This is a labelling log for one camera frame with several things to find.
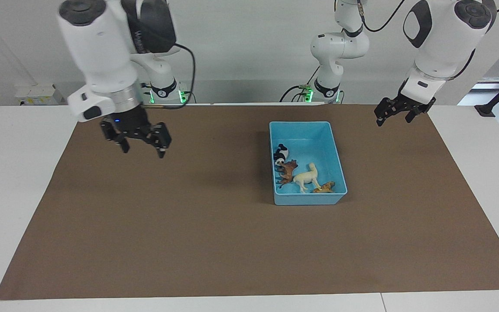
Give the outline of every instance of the electrical outlet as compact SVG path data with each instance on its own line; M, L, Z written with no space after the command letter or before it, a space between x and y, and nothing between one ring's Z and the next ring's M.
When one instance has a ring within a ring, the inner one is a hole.
M15 98L19 105L66 105L67 101L55 85L16 87Z

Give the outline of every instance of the brown toy horse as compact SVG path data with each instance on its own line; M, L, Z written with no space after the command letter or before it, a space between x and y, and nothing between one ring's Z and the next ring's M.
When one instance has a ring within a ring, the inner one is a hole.
M283 185L292 182L294 179L292 173L294 172L294 169L298 167L298 164L296 160L292 160L291 162L280 164L280 166L280 170L284 172L284 174L280 174L282 180L280 181L281 186L279 188L282 188Z
M313 193L334 193L334 190L332 189L336 185L335 182L326 182L321 186L321 188L317 188L313 190Z

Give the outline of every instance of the green led light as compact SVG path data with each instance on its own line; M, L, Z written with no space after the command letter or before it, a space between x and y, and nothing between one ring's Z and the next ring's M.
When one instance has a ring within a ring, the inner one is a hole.
M311 103L312 100L313 100L313 90L309 89L307 95L305 96L305 101L307 103Z
M184 95L184 92L182 92L182 91L179 90L178 94L180 95L180 103L184 104L186 102L186 100L187 100L187 98Z

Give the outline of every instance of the white table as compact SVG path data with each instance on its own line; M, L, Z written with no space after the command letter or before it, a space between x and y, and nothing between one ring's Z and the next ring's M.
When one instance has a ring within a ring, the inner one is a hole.
M499 124L473 107L429 114L499 235ZM0 282L75 124L68 107L0 107ZM0 302L8 310L499 312L499 291Z

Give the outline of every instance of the toy dog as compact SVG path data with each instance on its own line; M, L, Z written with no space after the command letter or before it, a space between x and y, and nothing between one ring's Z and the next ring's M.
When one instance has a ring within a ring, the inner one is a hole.
M283 144L279 144L277 152L273 154L273 160L275 161L275 165L280 166L286 161L286 159L288 159L288 149Z
M336 185L335 182L326 182L321 186L320 188L316 188L313 190L313 193L334 193L334 190L332 188Z
M292 160L291 162L283 162L280 164L280 166L281 171L284 172L284 174L280 174L282 180L279 182L281 184L279 188L281 189L283 185L292 182L292 180L294 179L292 173L294 172L294 169L298 167L298 164L295 160Z
M303 172L294 177L294 182L299 185L299 191L302 193L305 193L305 190L307 188L304 186L304 184L311 183L315 184L317 188L321 188L319 185L319 182L317 182L317 168L315 167L315 164L310 163L309 164L309 171L308 172Z

